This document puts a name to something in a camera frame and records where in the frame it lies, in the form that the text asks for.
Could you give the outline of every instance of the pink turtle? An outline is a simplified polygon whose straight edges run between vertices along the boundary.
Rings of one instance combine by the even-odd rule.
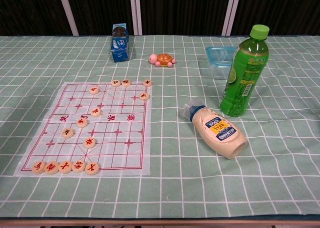
[[[168,66],[172,67],[172,64],[175,64],[176,61],[169,54],[151,54],[149,58],[149,62],[151,64],[155,64],[157,67],[159,66]]]

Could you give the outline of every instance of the turtle head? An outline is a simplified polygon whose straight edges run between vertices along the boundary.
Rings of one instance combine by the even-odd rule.
[[[150,55],[150,58],[149,58],[149,63],[155,64],[156,61],[157,61],[157,59],[158,59],[158,57],[157,57],[156,54],[151,54],[151,55]]]

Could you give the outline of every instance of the mayonnaise bottle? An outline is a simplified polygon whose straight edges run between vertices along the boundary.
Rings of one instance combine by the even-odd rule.
[[[189,119],[207,145],[223,157],[232,159],[245,149],[247,139],[239,128],[198,99],[185,104],[180,114]]]

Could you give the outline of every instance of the black curtain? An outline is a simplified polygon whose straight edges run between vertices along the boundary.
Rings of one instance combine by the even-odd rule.
[[[69,0],[79,35],[112,35],[113,24],[126,23],[134,34],[130,0]]]
[[[0,0],[0,35],[72,35],[61,0]]]
[[[248,35],[254,24],[270,35],[320,35],[320,0],[239,0],[231,35]]]
[[[229,0],[140,0],[144,35],[221,35]]]

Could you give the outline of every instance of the squeeze bottle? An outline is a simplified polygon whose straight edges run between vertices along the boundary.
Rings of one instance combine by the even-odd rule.
[[[241,116],[247,109],[250,95],[256,86],[269,51],[265,43],[269,28],[254,25],[250,38],[239,44],[235,50],[220,109],[229,116]]]
[[[247,139],[228,120],[207,108],[198,99],[191,99],[180,110],[189,119],[206,144],[218,154],[232,159],[244,150]]]

